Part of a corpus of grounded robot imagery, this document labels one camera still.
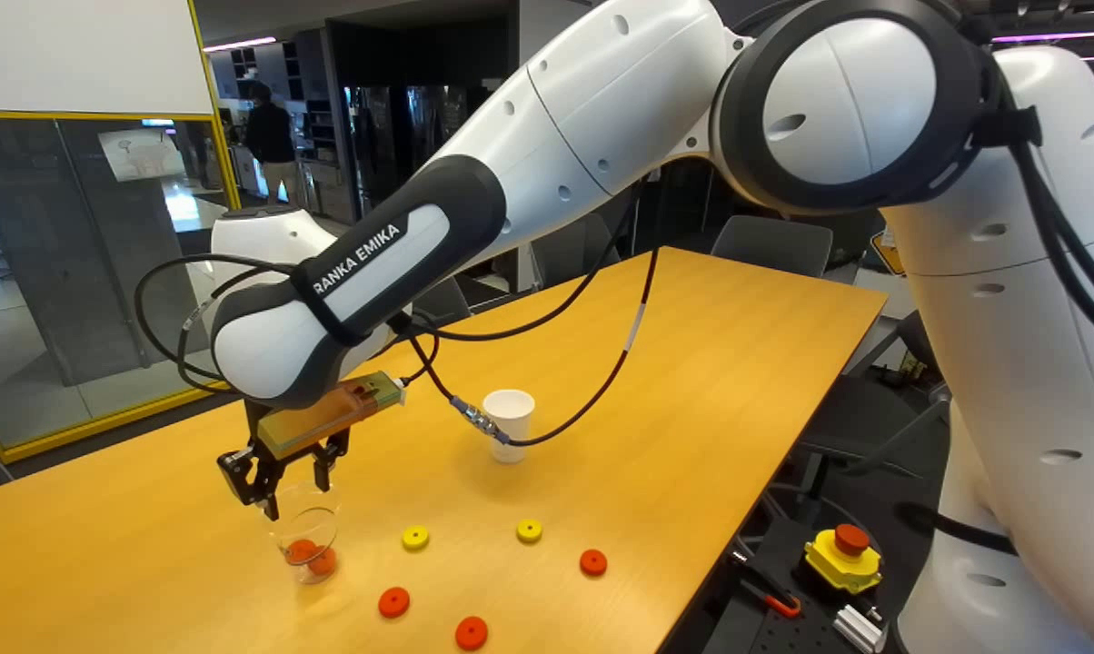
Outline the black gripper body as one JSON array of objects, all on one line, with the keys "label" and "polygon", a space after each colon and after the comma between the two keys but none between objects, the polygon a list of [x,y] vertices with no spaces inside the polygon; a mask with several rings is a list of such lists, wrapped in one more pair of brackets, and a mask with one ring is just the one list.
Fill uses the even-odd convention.
[{"label": "black gripper body", "polygon": [[303,439],[272,439],[255,433],[239,450],[225,450],[215,458],[225,485],[239,502],[255,502],[255,489],[280,489],[285,472],[299,458],[331,458],[340,462],[351,450],[351,433],[303,436]]}]

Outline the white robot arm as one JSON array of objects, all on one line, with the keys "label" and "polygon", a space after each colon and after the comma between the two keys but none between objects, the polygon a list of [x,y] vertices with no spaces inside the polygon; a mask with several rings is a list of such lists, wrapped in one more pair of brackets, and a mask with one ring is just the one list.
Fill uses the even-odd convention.
[{"label": "white robot arm", "polygon": [[956,0],[798,0],[758,33],[712,0],[603,0],[368,217],[225,295],[211,361],[250,405],[308,407],[426,286],[672,159],[895,238],[952,392],[909,654],[1094,654],[1094,74]]}]

